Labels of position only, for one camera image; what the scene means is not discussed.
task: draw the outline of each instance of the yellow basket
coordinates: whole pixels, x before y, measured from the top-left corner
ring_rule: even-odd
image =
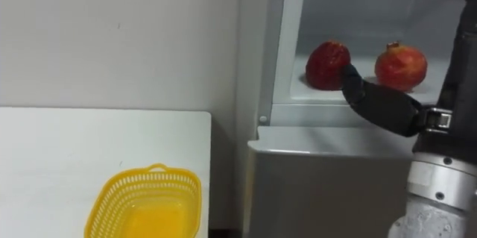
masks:
[[[84,229],[85,238],[194,238],[200,225],[200,180],[154,164],[112,177]]]

